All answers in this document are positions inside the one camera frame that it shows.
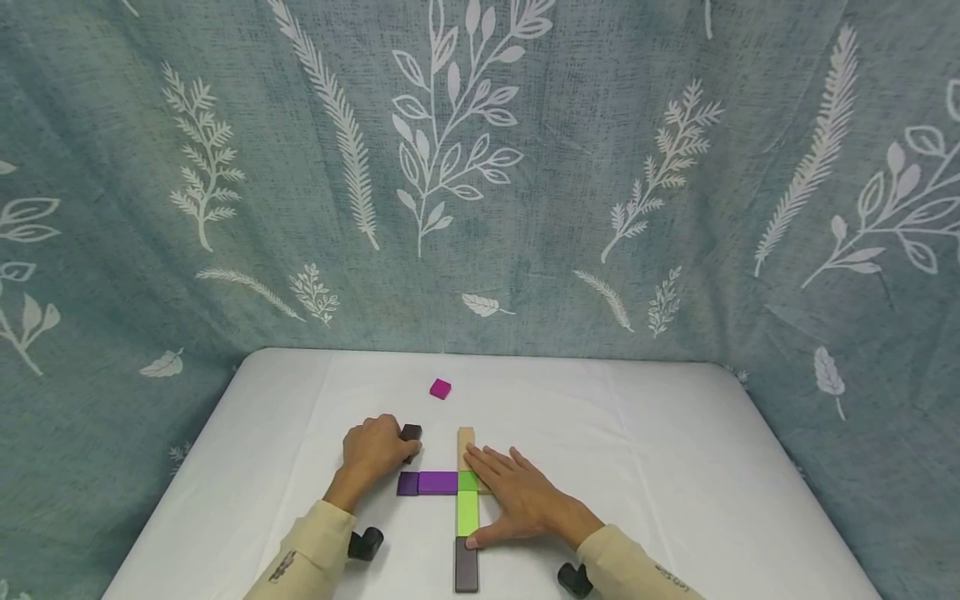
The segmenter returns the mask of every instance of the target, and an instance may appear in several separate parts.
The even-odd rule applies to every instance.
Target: person
[[[322,500],[294,523],[280,550],[244,600],[329,600],[347,562],[353,513],[364,493],[420,451],[403,441],[393,415],[366,419],[344,437],[344,463]],[[605,600],[703,600],[703,596],[647,556],[638,543],[605,524],[587,506],[550,481],[516,448],[509,456],[468,446],[465,459],[500,503],[500,517],[477,529],[467,547],[552,535],[587,566]]]

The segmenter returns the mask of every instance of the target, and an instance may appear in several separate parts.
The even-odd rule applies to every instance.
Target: curtain
[[[0,597],[99,597],[264,347],[725,366],[956,597],[954,1],[0,14]]]

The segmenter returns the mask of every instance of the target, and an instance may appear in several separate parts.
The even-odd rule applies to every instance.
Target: lime green block
[[[457,492],[476,492],[477,474],[471,470],[462,470],[457,474]]]
[[[477,492],[457,492],[457,537],[469,536],[480,527]]]

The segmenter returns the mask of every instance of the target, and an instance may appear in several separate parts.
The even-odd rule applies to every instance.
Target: dark brown block
[[[467,538],[457,538],[454,546],[453,591],[476,593],[480,590],[477,551],[467,550]]]

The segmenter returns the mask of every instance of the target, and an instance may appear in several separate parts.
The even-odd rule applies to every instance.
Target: dark purple block
[[[396,495],[417,495],[420,488],[420,474],[414,470],[402,470],[396,481]]]
[[[457,538],[453,550],[453,591],[476,593],[480,590],[477,551],[467,550],[467,538]]]
[[[422,470],[417,491],[420,495],[457,495],[457,471]]]

